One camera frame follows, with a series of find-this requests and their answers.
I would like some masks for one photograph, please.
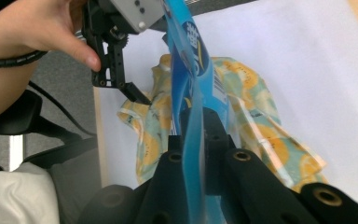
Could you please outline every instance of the hand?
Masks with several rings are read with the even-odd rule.
[[[74,36],[87,0],[17,0],[0,12],[0,59],[38,50],[61,50],[94,71],[95,51]]]

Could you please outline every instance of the gray carpet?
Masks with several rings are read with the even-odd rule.
[[[200,0],[191,4],[194,15],[232,7],[253,0]],[[90,70],[61,52],[51,52],[41,61],[32,79],[55,97],[84,128],[96,132]],[[69,131],[82,134],[49,100],[44,98],[42,116]],[[25,135],[26,156],[62,145],[58,139],[36,133]],[[8,137],[0,136],[0,165],[8,167]]]

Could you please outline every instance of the finger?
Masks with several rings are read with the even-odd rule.
[[[58,50],[69,54],[93,71],[101,70],[101,61],[97,53],[71,33],[60,36]]]

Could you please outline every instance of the black cable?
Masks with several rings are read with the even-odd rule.
[[[91,133],[89,131],[87,131],[86,129],[84,129],[76,120],[75,118],[65,109],[65,107],[63,107],[63,105],[60,104],[60,102],[58,102],[54,97],[52,97],[48,92],[46,92],[45,90],[43,90],[41,87],[39,87],[38,85],[36,85],[33,81],[30,81],[28,83],[28,85],[30,87],[32,87],[34,90],[40,92],[42,95],[44,95],[46,98],[48,98],[53,104],[55,104],[61,111],[62,113],[69,119],[72,121],[72,123],[75,124],[75,126],[83,133],[86,133],[90,136],[97,136],[96,133]]]

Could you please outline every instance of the black wristband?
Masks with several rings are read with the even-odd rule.
[[[45,54],[47,54],[46,51],[36,50],[34,52],[25,54],[25,55],[17,57],[17,58],[0,59],[0,68],[17,67],[17,66],[22,66],[22,65],[28,64],[28,63],[33,63],[34,61],[39,60]]]

